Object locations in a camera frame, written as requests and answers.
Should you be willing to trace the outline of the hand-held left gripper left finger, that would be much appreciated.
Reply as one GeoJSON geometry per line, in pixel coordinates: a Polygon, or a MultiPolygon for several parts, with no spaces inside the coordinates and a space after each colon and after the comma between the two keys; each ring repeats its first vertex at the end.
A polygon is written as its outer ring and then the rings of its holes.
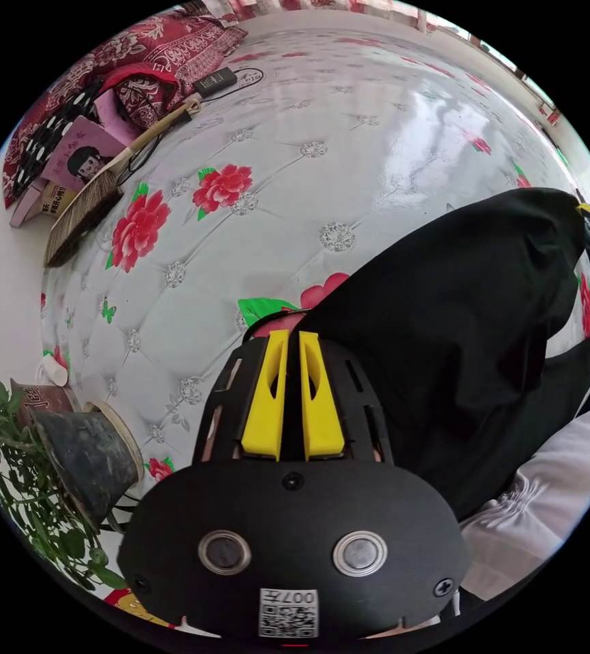
{"type": "Polygon", "coordinates": [[[288,330],[275,330],[266,338],[254,339],[262,346],[262,360],[240,441],[247,456],[279,460],[289,336],[288,330]]]}

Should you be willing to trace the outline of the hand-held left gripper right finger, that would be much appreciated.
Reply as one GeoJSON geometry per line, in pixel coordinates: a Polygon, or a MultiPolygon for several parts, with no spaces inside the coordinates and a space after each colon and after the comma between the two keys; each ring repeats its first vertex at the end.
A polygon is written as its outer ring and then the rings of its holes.
{"type": "Polygon", "coordinates": [[[299,332],[299,357],[305,458],[342,457],[345,438],[317,334],[299,332]]]}

